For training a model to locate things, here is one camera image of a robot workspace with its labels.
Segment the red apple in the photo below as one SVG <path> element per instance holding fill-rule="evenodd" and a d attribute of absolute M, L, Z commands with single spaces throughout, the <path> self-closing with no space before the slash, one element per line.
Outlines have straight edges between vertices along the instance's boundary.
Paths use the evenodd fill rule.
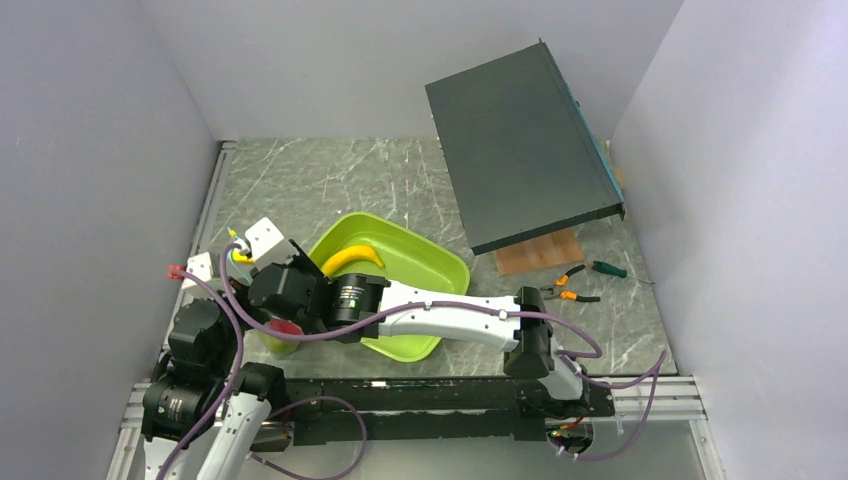
<path fill-rule="evenodd" d="M 296 342 L 304 335 L 297 324 L 285 320 L 272 319 L 268 327 L 273 332 L 273 336 L 282 341 Z"/>

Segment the green pear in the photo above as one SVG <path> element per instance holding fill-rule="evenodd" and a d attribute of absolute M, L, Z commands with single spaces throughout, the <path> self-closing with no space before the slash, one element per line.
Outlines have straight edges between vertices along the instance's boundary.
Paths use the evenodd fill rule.
<path fill-rule="evenodd" d="M 298 341 L 281 340 L 277 337 L 268 335 L 261 331 L 259 331 L 257 335 L 262 344 L 272 355 L 289 355 L 295 352 L 300 346 L 300 343 Z"/>

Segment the clear zip top bag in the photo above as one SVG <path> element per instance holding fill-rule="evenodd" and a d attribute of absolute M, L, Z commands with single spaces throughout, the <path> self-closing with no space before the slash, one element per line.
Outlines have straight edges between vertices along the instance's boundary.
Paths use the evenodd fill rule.
<path fill-rule="evenodd" d="M 238 233 L 230 228 L 226 227 L 226 230 L 229 235 L 229 242 L 235 243 L 238 245 L 237 248 L 233 250 L 241 251 L 244 254 L 250 255 L 252 257 L 252 252 L 249 246 L 249 242 L 243 238 L 241 238 Z M 227 255 L 229 266 L 236 272 L 236 278 L 238 281 L 244 285 L 250 286 L 252 283 L 252 271 L 254 270 L 255 264 L 253 265 L 244 265 L 244 264 L 236 264 L 230 259 L 230 252 Z"/>

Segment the yellow banana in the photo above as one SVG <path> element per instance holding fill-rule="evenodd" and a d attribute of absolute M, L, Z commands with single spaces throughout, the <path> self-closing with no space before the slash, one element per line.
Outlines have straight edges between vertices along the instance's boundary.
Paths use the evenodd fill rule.
<path fill-rule="evenodd" d="M 244 254 L 238 250 L 232 250 L 230 252 L 230 259 L 232 262 L 236 264 L 244 264 L 244 265 L 253 265 L 254 260 L 250 255 Z"/>
<path fill-rule="evenodd" d="M 320 269 L 325 276 L 332 277 L 344 266 L 356 261 L 367 261 L 380 269 L 385 268 L 385 263 L 372 246 L 358 244 L 337 251 L 322 264 Z"/>

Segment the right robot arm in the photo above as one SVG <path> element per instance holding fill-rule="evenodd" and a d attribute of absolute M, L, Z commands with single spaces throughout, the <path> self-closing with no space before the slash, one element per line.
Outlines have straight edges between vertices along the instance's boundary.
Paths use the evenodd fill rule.
<path fill-rule="evenodd" d="M 434 336 L 479 343 L 503 354 L 503 372 L 539 381 L 553 406 L 574 415 L 590 399 L 576 365 L 558 356 L 553 317 L 515 296 L 472 297 L 412 287 L 367 274 L 329 278 L 290 240 L 250 241 L 256 271 L 250 304 L 296 323 L 307 339 Z"/>

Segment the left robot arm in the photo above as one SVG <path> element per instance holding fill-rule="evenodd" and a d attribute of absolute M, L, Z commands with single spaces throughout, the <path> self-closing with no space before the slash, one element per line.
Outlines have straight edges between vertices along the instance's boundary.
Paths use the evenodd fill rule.
<path fill-rule="evenodd" d="M 205 290 L 181 307 L 168 343 L 172 365 L 144 394 L 141 434 L 148 479 L 234 479 L 265 420 L 288 394 L 281 369 L 243 363 L 243 329 L 232 304 Z"/>

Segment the green plastic tray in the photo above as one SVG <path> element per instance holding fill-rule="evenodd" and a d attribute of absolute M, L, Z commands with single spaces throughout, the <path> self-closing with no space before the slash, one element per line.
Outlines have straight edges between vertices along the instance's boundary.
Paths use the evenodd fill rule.
<path fill-rule="evenodd" d="M 379 275 L 425 290 L 464 295 L 470 270 L 460 257 L 429 239 L 382 217 L 354 212 L 332 225 L 311 248 L 310 258 L 323 265 L 348 247 L 368 245 L 384 263 L 355 260 L 335 272 Z"/>

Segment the dark grey tilted panel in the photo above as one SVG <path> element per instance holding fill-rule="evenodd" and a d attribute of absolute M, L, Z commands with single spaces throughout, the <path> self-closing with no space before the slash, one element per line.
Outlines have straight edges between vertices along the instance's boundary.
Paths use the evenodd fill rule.
<path fill-rule="evenodd" d="M 610 162 L 543 40 L 425 91 L 474 254 L 624 217 Z"/>

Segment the wooden board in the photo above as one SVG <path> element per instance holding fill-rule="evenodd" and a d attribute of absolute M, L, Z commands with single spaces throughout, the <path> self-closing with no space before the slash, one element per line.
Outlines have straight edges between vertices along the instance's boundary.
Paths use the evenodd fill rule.
<path fill-rule="evenodd" d="M 494 251 L 501 275 L 513 275 L 583 262 L 586 256 L 572 228 L 545 234 Z"/>

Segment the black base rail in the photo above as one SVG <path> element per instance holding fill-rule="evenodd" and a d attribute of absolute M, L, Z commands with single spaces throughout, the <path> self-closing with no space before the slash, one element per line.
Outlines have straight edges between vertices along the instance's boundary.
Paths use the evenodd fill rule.
<path fill-rule="evenodd" d="M 370 440 L 510 437 L 541 440 L 547 421 L 608 418 L 608 390 L 585 385 L 576 400 L 556 400 L 536 380 L 499 377 L 296 379 L 249 364 L 232 394 L 269 401 L 273 423 L 290 423 L 297 446 Z"/>

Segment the orange handled pliers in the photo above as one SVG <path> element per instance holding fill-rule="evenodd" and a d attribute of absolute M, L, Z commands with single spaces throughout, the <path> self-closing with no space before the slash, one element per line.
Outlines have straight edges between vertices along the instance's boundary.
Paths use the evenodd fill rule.
<path fill-rule="evenodd" d="M 586 296 L 568 290 L 566 285 L 569 279 L 575 274 L 583 271 L 586 268 L 585 264 L 579 264 L 566 271 L 552 285 L 540 287 L 539 290 L 545 294 L 545 299 L 562 299 L 570 300 L 579 303 L 597 303 L 601 300 L 599 296 Z"/>

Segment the green handled screwdriver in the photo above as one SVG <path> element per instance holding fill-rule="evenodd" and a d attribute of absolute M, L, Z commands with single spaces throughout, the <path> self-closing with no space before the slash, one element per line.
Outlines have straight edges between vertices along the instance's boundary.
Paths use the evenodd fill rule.
<path fill-rule="evenodd" d="M 598 273 L 603 274 L 603 275 L 613 276 L 613 277 L 622 278 L 622 279 L 630 278 L 632 280 L 636 280 L 638 282 L 649 284 L 649 285 L 654 284 L 653 281 L 636 277 L 634 274 L 629 273 L 626 269 L 614 266 L 614 265 L 609 264 L 607 262 L 592 261 L 591 264 L 590 264 L 590 268 L 592 270 L 594 270 L 595 272 L 598 272 Z"/>

